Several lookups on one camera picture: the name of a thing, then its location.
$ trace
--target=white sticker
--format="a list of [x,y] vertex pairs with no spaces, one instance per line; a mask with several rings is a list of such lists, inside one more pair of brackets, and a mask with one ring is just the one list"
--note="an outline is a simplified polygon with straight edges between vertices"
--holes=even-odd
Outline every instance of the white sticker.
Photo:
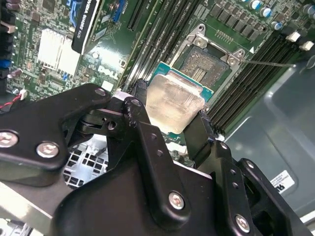
[[107,81],[104,81],[103,84],[102,84],[102,88],[105,89],[106,91],[109,91],[109,92],[112,91],[113,86],[114,85],[112,83],[107,82]]
[[294,180],[292,179],[292,177],[289,175],[287,171],[281,172],[279,175],[273,178],[270,182],[280,194],[288,190],[290,187],[292,187],[295,184]]

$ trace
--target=white plastic part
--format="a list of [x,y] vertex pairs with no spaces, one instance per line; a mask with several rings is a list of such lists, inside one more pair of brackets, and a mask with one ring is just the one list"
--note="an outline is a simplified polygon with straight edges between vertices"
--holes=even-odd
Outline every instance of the white plastic part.
[[28,91],[27,91],[26,89],[22,89],[22,90],[20,91],[19,95],[21,96],[21,97],[20,97],[20,100],[22,101],[22,100],[24,100],[24,99],[27,97]]
[[306,43],[304,43],[302,46],[300,46],[300,49],[304,50],[304,51],[309,51],[312,47],[314,46],[314,43],[311,41],[307,41]]
[[298,32],[293,32],[288,37],[286,37],[286,39],[294,43],[299,39],[299,37],[301,37],[301,35]]

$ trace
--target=blue capacitor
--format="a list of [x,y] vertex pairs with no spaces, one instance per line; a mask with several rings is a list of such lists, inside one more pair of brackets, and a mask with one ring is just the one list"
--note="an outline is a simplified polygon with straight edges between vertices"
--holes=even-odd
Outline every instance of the blue capacitor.
[[274,30],[281,30],[282,27],[283,27],[283,24],[281,22],[272,22],[271,23],[271,27],[274,29]]
[[259,0],[252,0],[250,2],[250,8],[252,10],[258,10],[260,8],[260,6],[261,6],[261,2]]
[[264,7],[263,9],[260,10],[260,16],[261,17],[267,18],[267,17],[271,16],[271,13],[272,13],[272,11],[268,7]]
[[9,68],[11,66],[10,60],[0,60],[0,67]]

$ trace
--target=chip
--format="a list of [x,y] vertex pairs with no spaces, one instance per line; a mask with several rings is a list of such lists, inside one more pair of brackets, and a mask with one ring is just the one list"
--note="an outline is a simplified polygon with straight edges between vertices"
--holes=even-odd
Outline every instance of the chip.
[[225,62],[194,46],[180,71],[203,86],[211,88],[228,69],[229,66]]
[[43,0],[43,7],[50,12],[54,12],[56,2],[55,0]]

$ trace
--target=capacitor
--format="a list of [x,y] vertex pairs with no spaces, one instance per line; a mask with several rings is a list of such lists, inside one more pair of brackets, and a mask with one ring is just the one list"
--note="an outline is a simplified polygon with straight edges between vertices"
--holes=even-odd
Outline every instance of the capacitor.
[[21,70],[20,68],[13,70],[10,74],[8,74],[8,78],[16,78],[18,76],[20,76],[23,73],[23,70]]
[[271,27],[272,27],[274,30],[281,30],[282,27],[283,27],[283,24],[280,23],[280,22],[274,21],[274,22],[271,23]]
[[304,14],[308,14],[308,15],[314,15],[315,13],[315,6],[314,5],[310,5],[310,4],[306,4],[304,7],[303,7],[303,13]]
[[265,18],[271,16],[271,13],[272,13],[272,10],[268,7],[262,8],[259,12],[260,16],[265,17]]
[[93,57],[94,59],[97,59],[97,58],[99,57],[99,52],[93,52],[93,53],[92,53],[92,57]]
[[260,8],[260,1],[259,0],[251,0],[250,1],[250,8],[253,10],[258,10]]
[[7,3],[5,6],[6,6],[6,8],[8,10],[11,10],[11,11],[18,11],[18,10],[20,10],[20,5],[19,4]]

